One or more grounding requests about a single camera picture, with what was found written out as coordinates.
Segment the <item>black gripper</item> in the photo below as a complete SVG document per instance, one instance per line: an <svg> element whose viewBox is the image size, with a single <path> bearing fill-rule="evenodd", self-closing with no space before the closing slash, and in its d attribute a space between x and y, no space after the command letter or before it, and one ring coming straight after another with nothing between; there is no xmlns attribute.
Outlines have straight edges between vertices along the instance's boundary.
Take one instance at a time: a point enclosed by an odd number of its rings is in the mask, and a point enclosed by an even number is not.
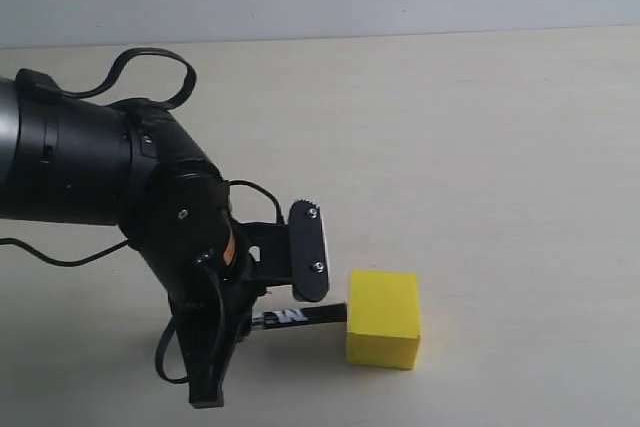
<svg viewBox="0 0 640 427"><path fill-rule="evenodd" d="M235 351L252 329L252 311L271 287L292 283L289 226L231 221L235 257L226 278L204 277L200 297L171 304L194 408L224 405L223 382Z"/></svg>

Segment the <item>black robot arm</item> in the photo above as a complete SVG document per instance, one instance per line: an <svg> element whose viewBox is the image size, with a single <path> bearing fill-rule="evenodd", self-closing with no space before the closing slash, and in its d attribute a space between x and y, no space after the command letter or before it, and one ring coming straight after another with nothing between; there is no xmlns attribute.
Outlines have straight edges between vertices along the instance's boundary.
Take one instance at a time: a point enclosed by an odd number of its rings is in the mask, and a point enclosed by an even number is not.
<svg viewBox="0 0 640 427"><path fill-rule="evenodd" d="M177 340L190 404L205 409L223 405L231 356L266 290L250 249L287 262L289 230L282 218L232 216L230 182L172 114L195 81L188 72L165 102L99 106L39 72L3 80L1 215L119 228L168 295L155 359Z"/></svg>

